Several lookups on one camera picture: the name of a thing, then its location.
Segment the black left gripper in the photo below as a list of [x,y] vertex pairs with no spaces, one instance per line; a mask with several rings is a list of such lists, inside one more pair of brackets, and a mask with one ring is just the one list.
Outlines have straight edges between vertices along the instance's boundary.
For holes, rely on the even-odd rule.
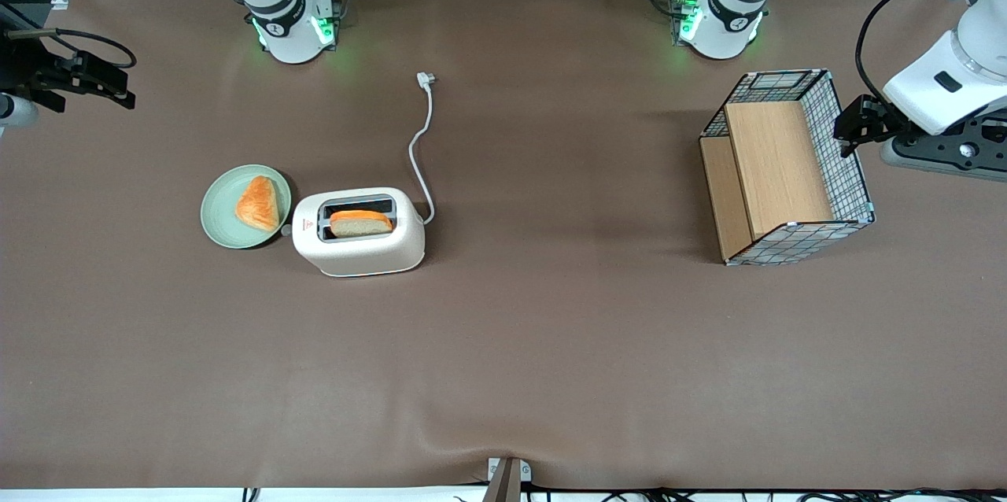
[[906,133],[904,115],[891,103],[871,94],[861,94],[834,121],[834,139],[840,140],[840,156],[851,157],[862,143],[881,143]]

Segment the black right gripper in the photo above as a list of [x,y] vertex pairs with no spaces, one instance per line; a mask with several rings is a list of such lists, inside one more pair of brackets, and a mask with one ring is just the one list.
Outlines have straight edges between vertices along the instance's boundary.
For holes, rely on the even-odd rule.
[[125,69],[94,54],[73,58],[51,53],[41,42],[57,36],[55,30],[3,30],[1,36],[1,92],[65,111],[61,92],[92,94],[133,110],[136,96],[128,90]]

